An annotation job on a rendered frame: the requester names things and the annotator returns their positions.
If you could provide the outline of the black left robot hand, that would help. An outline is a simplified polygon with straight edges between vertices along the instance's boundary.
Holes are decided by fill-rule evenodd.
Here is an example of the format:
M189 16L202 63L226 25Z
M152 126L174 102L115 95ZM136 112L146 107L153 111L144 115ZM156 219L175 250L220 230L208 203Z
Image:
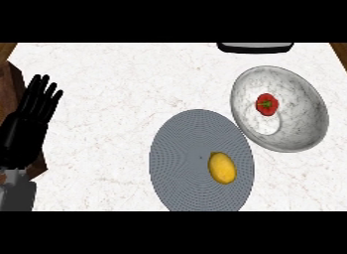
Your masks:
M63 91L56 90L50 76L32 77L22 100L0 126L0 170L22 170L37 160L43 150L48 123Z

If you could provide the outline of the round grey placemat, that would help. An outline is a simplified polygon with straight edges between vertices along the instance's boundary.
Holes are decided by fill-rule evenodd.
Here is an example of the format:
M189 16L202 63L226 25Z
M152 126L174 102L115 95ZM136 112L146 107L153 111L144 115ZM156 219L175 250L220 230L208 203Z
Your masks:
M237 177L226 185L209 173L214 152L230 156ZM153 138L149 175L156 195L173 211L236 211L255 180L251 146L236 124L220 113L193 109L174 115Z

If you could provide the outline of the red bell pepper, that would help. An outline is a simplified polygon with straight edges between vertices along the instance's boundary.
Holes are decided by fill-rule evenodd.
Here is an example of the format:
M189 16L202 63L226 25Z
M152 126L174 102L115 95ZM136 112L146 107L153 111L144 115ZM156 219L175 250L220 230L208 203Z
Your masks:
M260 95L257 100L257 111L263 116L271 116L277 110L277 100L268 93Z

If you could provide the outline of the white marble bowl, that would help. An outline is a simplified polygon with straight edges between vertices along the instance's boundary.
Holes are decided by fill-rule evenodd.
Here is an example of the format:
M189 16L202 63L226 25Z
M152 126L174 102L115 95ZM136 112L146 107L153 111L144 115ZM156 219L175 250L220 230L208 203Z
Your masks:
M270 116L257 110L266 93L277 101ZM323 140L329 126L323 99L310 82L288 69L270 65L248 69L236 79L230 105L243 133L264 148L294 153Z

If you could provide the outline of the yellow lemon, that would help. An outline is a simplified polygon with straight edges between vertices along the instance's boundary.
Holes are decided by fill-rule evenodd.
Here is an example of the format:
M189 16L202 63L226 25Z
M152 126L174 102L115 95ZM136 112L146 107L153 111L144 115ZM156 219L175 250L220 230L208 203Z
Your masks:
M212 152L208 162L209 173L214 180L227 185L237 178L237 166L230 156L221 152Z

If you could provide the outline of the black and grey appliance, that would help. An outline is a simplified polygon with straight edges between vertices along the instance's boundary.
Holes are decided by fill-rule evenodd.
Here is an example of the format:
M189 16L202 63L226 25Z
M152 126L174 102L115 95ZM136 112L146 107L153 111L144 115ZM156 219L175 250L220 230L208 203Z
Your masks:
M286 53L294 43L217 43L218 49L236 54L277 54Z

